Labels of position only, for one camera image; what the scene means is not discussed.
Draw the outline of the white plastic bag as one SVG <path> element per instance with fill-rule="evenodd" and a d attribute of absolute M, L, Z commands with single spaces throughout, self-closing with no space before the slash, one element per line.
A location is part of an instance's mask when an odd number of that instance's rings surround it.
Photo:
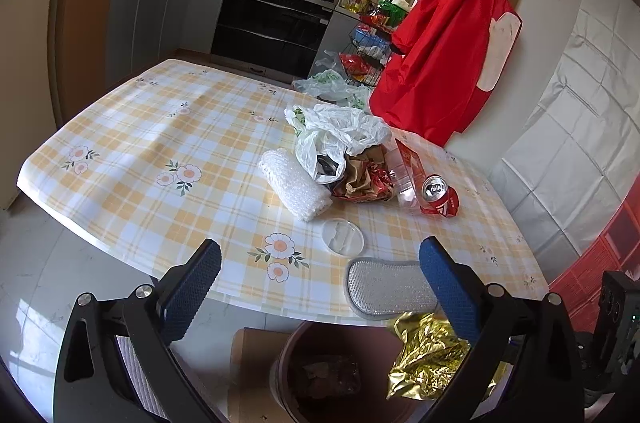
<path fill-rule="evenodd" d="M 284 117 L 295 131 L 298 163 L 320 184 L 340 180 L 346 172 L 346 157 L 386 143 L 392 135 L 382 118 L 331 103 L 316 103 L 312 108 L 294 104 L 284 109 Z"/>

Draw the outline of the maroon trash bin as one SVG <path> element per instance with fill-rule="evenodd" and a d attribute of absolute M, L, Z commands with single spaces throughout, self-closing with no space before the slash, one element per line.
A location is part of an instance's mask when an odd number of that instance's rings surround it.
<path fill-rule="evenodd" d="M 423 403 L 387 396 L 400 351 L 384 328 L 304 322 L 271 365 L 271 394 L 295 422 L 415 422 Z"/>

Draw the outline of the grey kitchen cabinets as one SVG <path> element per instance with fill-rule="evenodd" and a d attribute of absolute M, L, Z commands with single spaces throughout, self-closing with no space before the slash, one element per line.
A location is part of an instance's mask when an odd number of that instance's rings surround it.
<path fill-rule="evenodd" d="M 105 85 L 115 87 L 176 53 L 207 59 L 222 0 L 111 0 Z"/>

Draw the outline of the gold foil wrapper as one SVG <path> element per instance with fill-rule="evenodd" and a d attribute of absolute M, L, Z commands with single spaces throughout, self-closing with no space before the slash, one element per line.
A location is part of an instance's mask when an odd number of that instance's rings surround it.
<path fill-rule="evenodd" d="M 435 313 L 403 313 L 393 322 L 402 347 L 388 373 L 387 398 L 439 398 L 472 346 Z"/>

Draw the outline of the cardboard sheet on floor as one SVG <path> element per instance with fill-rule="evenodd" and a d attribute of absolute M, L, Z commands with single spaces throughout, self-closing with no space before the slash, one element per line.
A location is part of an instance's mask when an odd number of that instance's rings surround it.
<path fill-rule="evenodd" d="M 293 422 L 272 395 L 270 371 L 288 333 L 245 328 L 232 339 L 228 414 L 231 422 Z"/>

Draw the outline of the silver scrubbing sponge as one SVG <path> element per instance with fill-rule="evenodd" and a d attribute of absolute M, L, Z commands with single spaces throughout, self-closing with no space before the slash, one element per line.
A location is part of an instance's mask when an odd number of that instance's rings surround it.
<path fill-rule="evenodd" d="M 417 261 L 357 257 L 346 266 L 344 279 L 346 301 L 363 319 L 390 320 L 439 308 Z"/>

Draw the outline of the crushed red soda can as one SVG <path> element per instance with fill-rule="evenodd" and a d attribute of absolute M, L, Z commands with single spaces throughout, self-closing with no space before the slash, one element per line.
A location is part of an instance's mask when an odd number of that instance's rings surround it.
<path fill-rule="evenodd" d="M 428 175 L 422 183 L 421 205 L 425 214 L 454 217 L 459 210 L 457 191 L 450 187 L 447 181 L 437 174 Z"/>

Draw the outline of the yellow plaid tablecloth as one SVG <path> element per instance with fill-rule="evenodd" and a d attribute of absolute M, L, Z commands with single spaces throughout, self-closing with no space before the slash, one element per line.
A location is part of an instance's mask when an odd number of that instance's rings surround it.
<path fill-rule="evenodd" d="M 70 120 L 25 161 L 17 184 L 75 235 L 142 273 L 161 276 L 212 239 L 222 252 L 212 299 L 356 325 L 346 261 L 323 243 L 322 220 L 296 219 L 258 166 L 265 151 L 294 146 L 289 105 L 312 99 L 170 59 Z M 356 225 L 368 256 L 413 261 L 433 235 L 480 279 L 515 296 L 544 296 L 536 258 L 487 178 L 411 132 L 392 137 L 454 186 L 458 215 L 413 215 L 390 200 L 337 201 L 326 217 Z"/>

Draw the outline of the clear round plastic lid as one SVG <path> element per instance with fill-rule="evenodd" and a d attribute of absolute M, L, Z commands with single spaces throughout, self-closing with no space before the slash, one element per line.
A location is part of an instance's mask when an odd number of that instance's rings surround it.
<path fill-rule="evenodd" d="M 321 239 L 330 252 L 345 258 L 357 257 L 364 249 L 361 230 L 342 218 L 325 221 L 321 229 Z"/>

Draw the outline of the clear red plastic package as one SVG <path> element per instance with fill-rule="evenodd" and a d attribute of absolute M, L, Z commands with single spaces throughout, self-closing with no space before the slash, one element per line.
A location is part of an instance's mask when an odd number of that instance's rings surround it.
<path fill-rule="evenodd" d="M 411 213 L 420 213 L 420 188 L 414 182 L 410 152 L 408 146 L 399 139 L 387 143 L 385 165 L 399 206 Z"/>

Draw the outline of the brown red snack wrapper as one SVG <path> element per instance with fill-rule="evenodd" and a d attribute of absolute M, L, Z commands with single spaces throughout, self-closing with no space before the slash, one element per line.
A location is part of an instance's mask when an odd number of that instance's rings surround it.
<path fill-rule="evenodd" d="M 394 185 L 385 162 L 384 146 L 371 146 L 358 155 L 347 155 L 344 175 L 331 192 L 334 198 L 352 203 L 389 200 L 394 195 Z"/>

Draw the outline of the red hanging apron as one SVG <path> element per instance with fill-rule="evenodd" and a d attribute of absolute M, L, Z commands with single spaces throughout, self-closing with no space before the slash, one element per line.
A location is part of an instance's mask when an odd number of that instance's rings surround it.
<path fill-rule="evenodd" d="M 508 0 L 418 0 L 393 32 L 371 112 L 445 146 L 484 108 L 521 28 Z"/>

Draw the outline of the plastic bags on floor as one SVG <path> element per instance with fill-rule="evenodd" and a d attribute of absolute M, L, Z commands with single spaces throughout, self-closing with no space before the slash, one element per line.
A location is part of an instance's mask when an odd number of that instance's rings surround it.
<path fill-rule="evenodd" d="M 302 94 L 369 112 L 369 99 L 373 89 L 357 83 L 347 75 L 344 65 L 335 51 L 325 51 L 314 61 L 307 78 L 295 79 L 292 87 Z"/>

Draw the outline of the black oven stove unit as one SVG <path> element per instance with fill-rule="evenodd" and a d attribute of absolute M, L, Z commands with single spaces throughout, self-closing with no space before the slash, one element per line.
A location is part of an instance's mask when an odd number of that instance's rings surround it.
<path fill-rule="evenodd" d="M 222 0 L 210 55 L 289 84 L 317 57 L 337 0 Z"/>

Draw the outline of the white quilted wall cover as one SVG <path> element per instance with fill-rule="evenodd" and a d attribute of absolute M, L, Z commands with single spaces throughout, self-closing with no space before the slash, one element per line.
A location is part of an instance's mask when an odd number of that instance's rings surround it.
<path fill-rule="evenodd" d="M 489 180 L 547 280 L 585 253 L 639 174 L 639 8 L 582 0 L 522 135 Z"/>

